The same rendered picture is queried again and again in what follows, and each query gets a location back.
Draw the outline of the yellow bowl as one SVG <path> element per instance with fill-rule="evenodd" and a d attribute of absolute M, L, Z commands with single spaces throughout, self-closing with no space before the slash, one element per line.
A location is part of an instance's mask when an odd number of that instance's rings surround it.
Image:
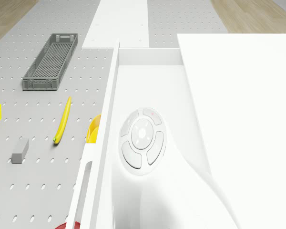
<path fill-rule="evenodd" d="M 86 135 L 86 143 L 96 143 L 101 120 L 101 114 L 97 115 L 89 125 Z"/>

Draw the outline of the dark grey basket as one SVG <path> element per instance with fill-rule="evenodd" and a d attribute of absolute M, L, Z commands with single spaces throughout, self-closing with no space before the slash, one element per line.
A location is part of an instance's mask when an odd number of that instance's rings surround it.
<path fill-rule="evenodd" d="M 78 43 L 77 33 L 53 33 L 22 79 L 24 91 L 56 91 Z"/>

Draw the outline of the grey cube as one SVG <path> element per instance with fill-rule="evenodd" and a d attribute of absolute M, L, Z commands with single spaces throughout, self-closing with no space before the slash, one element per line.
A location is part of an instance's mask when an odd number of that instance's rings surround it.
<path fill-rule="evenodd" d="M 18 140 L 13 150 L 11 161 L 13 164 L 21 164 L 29 149 L 29 139 L 21 138 Z"/>

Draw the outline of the white cabinet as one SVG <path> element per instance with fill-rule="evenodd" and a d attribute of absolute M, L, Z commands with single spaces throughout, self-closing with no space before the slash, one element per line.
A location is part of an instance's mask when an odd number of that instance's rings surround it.
<path fill-rule="evenodd" d="M 286 34 L 179 34 L 212 174 L 243 229 L 286 229 Z"/>

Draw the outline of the red plate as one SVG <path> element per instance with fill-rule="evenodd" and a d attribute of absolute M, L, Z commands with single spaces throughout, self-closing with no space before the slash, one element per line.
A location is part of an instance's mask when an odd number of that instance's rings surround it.
<path fill-rule="evenodd" d="M 63 224 L 61 224 L 61 225 L 59 225 L 59 226 L 57 226 L 55 229 L 66 229 L 66 222 L 65 223 L 63 223 Z M 74 224 L 74 229 L 80 229 L 80 223 L 79 222 L 75 222 L 75 224 Z"/>

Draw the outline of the white board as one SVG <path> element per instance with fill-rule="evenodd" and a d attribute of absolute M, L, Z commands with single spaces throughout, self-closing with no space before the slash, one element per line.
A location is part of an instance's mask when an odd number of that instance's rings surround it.
<path fill-rule="evenodd" d="M 147 0 L 100 0 L 82 48 L 112 48 L 117 40 L 122 48 L 149 47 Z"/>

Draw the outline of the white drawer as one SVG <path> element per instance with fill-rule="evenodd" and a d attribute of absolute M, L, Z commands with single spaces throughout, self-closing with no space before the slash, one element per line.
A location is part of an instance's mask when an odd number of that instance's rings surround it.
<path fill-rule="evenodd" d="M 116 44 L 97 140 L 86 143 L 66 229 L 113 229 L 112 168 L 117 132 L 136 108 L 164 118 L 173 143 L 199 174 L 211 175 L 181 48 L 125 48 Z"/>

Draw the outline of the banana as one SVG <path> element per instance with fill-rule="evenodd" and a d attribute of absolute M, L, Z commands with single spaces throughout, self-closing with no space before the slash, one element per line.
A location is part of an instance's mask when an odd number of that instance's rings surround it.
<path fill-rule="evenodd" d="M 61 138 L 62 138 L 64 129 L 66 127 L 66 123 L 67 123 L 67 120 L 68 120 L 69 112 L 70 112 L 71 101 L 72 101 L 72 98 L 69 97 L 68 100 L 67 100 L 67 103 L 66 103 L 66 106 L 65 106 L 62 118 L 61 118 L 61 122 L 60 122 L 59 128 L 57 130 L 57 133 L 56 133 L 55 137 L 53 138 L 54 144 L 58 144 L 60 142 Z"/>

